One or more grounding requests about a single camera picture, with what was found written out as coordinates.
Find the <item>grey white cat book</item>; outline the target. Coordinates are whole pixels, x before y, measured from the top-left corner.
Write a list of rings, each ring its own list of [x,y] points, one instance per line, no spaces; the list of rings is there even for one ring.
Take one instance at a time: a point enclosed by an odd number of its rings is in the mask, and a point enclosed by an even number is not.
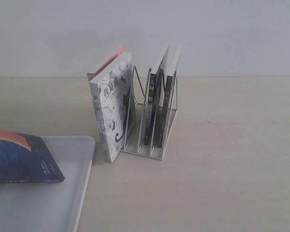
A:
[[[112,163],[136,128],[131,53],[124,52],[98,74],[87,73],[104,161]]]

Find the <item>blue moon cover book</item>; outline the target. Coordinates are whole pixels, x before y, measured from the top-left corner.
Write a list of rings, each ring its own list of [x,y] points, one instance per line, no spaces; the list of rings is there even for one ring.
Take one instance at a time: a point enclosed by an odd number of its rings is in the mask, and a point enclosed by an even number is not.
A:
[[[0,184],[60,183],[64,180],[40,136],[0,129]]]

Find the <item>black spine thin book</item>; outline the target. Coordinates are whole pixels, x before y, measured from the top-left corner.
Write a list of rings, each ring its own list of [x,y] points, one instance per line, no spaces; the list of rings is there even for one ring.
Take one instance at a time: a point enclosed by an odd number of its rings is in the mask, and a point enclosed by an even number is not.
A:
[[[157,58],[157,61],[153,66],[150,67],[151,71],[149,72],[147,107],[145,111],[146,124],[145,124],[144,145],[150,144],[157,105],[157,89],[158,89],[159,73],[160,70],[166,71],[169,46],[170,45],[167,43],[163,47],[160,55]]]

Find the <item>dark brown gold book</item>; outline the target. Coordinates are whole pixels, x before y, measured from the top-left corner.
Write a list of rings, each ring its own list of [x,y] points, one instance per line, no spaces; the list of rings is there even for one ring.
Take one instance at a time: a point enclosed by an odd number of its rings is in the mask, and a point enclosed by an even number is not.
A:
[[[179,45],[170,67],[164,75],[164,97],[160,115],[160,129],[156,146],[165,150],[178,107],[178,66],[183,46]]]

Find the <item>pink red spine book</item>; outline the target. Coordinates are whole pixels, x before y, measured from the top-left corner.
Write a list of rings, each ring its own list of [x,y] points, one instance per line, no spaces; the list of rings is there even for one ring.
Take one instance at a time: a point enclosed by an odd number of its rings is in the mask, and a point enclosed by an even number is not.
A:
[[[119,55],[125,52],[126,46],[122,45],[117,49],[104,63],[99,65],[94,72],[87,72],[87,79],[90,82],[94,77],[101,73],[111,62],[113,62]]]

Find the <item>white plastic tray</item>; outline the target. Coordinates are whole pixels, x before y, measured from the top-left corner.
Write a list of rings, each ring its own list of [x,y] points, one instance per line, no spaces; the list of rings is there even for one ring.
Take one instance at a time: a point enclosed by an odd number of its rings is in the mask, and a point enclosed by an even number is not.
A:
[[[0,232],[75,232],[96,141],[86,135],[43,136],[62,183],[0,184]]]

